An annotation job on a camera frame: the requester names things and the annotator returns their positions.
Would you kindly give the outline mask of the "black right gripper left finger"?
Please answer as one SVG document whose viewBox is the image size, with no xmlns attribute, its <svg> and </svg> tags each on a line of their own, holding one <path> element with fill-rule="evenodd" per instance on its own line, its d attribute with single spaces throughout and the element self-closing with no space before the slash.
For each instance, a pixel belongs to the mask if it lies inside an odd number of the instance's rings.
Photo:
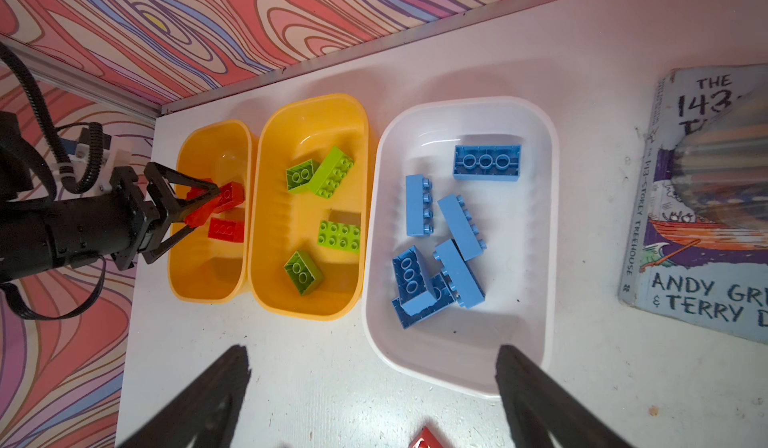
<svg viewBox="0 0 768 448">
<path fill-rule="evenodd" d="M 250 377 L 247 348 L 231 346 L 122 445 L 229 447 Z"/>
</svg>

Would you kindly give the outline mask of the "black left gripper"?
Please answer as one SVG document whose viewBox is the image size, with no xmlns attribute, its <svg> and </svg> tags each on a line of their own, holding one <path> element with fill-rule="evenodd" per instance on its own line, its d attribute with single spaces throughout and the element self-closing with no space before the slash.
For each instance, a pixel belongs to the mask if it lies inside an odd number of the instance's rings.
<svg viewBox="0 0 768 448">
<path fill-rule="evenodd" d="M 144 170 L 148 194 L 162 220 L 184 220 L 212 202 L 219 187 L 166 165 L 149 162 Z M 149 240 L 150 202 L 130 166 L 114 169 L 112 192 L 52 202 L 37 209 L 1 210 L 1 280 L 35 275 L 65 265 L 80 267 L 110 256 L 120 269 L 136 254 L 153 264 L 196 228 L 180 224 L 170 235 L 156 230 Z"/>
</svg>

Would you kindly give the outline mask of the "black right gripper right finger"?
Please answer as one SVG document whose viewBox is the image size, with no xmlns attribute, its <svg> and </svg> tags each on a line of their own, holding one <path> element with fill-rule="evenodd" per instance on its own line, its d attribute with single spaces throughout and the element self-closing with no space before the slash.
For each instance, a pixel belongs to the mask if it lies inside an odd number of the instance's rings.
<svg viewBox="0 0 768 448">
<path fill-rule="evenodd" d="M 629 445 L 515 346 L 500 347 L 496 383 L 517 447 Z"/>
</svg>

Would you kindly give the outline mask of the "red lego brick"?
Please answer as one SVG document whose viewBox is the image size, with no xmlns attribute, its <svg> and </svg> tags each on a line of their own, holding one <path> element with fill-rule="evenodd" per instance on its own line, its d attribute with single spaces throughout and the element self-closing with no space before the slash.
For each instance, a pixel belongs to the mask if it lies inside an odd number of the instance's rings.
<svg viewBox="0 0 768 448">
<path fill-rule="evenodd" d="M 243 243 L 245 223 L 240 220 L 211 218 L 207 236 L 210 239 L 231 243 Z"/>
<path fill-rule="evenodd" d="M 193 228 L 204 226 L 214 213 L 228 212 L 245 202 L 245 188 L 239 182 L 229 182 L 221 186 L 219 190 L 220 194 L 214 200 L 207 202 L 202 208 L 198 208 L 184 218 L 184 223 L 187 226 Z"/>
<path fill-rule="evenodd" d="M 409 448 L 444 448 L 435 434 L 424 426 L 411 441 Z"/>
</svg>

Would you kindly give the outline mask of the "blue lego brick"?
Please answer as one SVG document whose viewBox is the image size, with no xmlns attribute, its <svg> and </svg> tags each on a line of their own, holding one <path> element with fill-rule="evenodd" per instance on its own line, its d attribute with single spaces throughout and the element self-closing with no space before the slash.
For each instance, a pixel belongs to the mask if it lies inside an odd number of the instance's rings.
<svg viewBox="0 0 768 448">
<path fill-rule="evenodd" d="M 430 236 L 434 232 L 432 183 L 422 174 L 405 178 L 406 234 L 412 237 Z"/>
<path fill-rule="evenodd" d="M 448 285 L 461 307 L 471 309 L 485 301 L 483 289 L 453 239 L 438 244 L 433 257 L 441 263 L 441 273 L 448 279 Z"/>
<path fill-rule="evenodd" d="M 456 145 L 453 177 L 457 180 L 517 181 L 521 145 Z"/>
<path fill-rule="evenodd" d="M 403 329 L 439 313 L 456 302 L 444 276 L 430 276 L 422 253 L 412 246 L 392 260 L 398 296 L 393 308 Z"/>
<path fill-rule="evenodd" d="M 438 201 L 453 240 L 465 261 L 484 253 L 487 245 L 479 238 L 479 229 L 461 195 L 449 194 Z"/>
</svg>

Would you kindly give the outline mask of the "small green lego brick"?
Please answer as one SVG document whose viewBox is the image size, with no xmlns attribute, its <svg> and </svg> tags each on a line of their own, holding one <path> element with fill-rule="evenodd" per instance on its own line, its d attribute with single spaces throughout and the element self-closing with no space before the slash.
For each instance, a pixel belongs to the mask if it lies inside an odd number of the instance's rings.
<svg viewBox="0 0 768 448">
<path fill-rule="evenodd" d="M 284 264 L 284 271 L 300 296 L 314 291 L 323 283 L 325 276 L 305 250 L 297 250 Z"/>
<path fill-rule="evenodd" d="M 320 163 L 314 159 L 308 159 L 300 164 L 291 166 L 286 170 L 286 185 L 289 193 L 300 194 L 308 192 L 309 184 Z"/>
</svg>

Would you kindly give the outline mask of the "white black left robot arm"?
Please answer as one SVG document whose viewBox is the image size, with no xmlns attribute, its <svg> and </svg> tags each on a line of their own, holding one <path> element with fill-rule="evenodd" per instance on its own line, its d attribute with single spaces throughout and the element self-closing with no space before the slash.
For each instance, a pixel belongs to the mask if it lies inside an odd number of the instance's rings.
<svg viewBox="0 0 768 448">
<path fill-rule="evenodd" d="M 137 255 L 157 261 L 194 227 L 186 217 L 220 194 L 212 181 L 150 162 L 141 190 L 130 166 L 111 172 L 110 192 L 89 197 L 104 160 L 99 122 L 82 126 L 89 136 L 86 168 L 76 175 L 42 91 L 28 67 L 2 46 L 1 60 L 24 90 L 54 166 L 23 138 L 15 114 L 1 114 L 1 290 L 9 309 L 24 320 L 43 321 L 14 280 L 62 266 L 113 260 L 118 269 Z M 135 432 L 128 447 L 228 447 L 238 423 L 251 371 L 247 350 L 234 345 Z"/>
</svg>

